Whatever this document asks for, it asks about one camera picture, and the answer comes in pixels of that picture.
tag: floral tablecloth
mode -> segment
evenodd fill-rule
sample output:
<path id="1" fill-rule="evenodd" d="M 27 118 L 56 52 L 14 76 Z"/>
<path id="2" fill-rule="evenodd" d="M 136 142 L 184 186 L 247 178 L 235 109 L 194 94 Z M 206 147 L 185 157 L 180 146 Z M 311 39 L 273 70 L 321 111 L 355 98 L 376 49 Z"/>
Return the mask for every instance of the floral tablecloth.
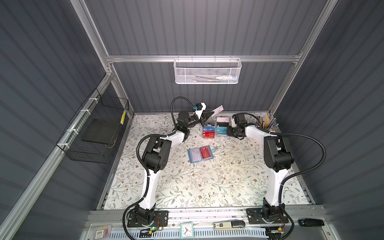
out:
<path id="1" fill-rule="evenodd" d="M 144 168 L 137 160 L 136 146 L 145 135 L 166 134 L 172 129 L 169 114 L 134 116 L 104 209 L 124 209 L 140 199 Z M 141 154 L 146 145 L 144 141 Z M 190 164 L 187 150 L 204 145 L 217 148 L 214 158 Z M 171 148 L 157 186 L 156 208 L 262 205 L 267 186 L 268 167 L 263 159 L 263 143 L 247 137 L 243 140 L 234 137 L 203 139 L 202 127 L 197 125 L 190 129 L 185 142 Z M 297 178 L 285 184 L 283 195 L 287 205 L 308 204 Z"/>

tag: corrugated wall panel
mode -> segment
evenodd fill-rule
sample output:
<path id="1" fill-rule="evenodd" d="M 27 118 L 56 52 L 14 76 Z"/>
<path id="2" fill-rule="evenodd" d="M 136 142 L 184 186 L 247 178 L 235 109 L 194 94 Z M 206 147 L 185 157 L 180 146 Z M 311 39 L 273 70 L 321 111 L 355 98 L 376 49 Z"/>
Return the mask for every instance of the corrugated wall panel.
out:
<path id="1" fill-rule="evenodd" d="M 293 55 L 324 3 L 86 0 L 110 55 Z"/>
<path id="2" fill-rule="evenodd" d="M 176 84 L 172 63 L 114 63 L 135 112 L 169 112 L 175 97 L 213 110 L 268 110 L 291 63 L 243 63 L 238 84 Z M 179 100 L 174 110 L 189 109 Z"/>
<path id="3" fill-rule="evenodd" d="M 3 222 L 105 71 L 70 1 L 0 1 L 0 36 Z M 78 239 L 110 168 L 64 158 L 14 239 Z"/>
<path id="4" fill-rule="evenodd" d="M 282 131 L 326 146 L 304 179 L 343 239 L 377 238 L 384 226 L 383 20 L 383 1 L 339 1 L 275 114 Z M 300 169 L 319 160 L 312 142 L 291 144 Z"/>

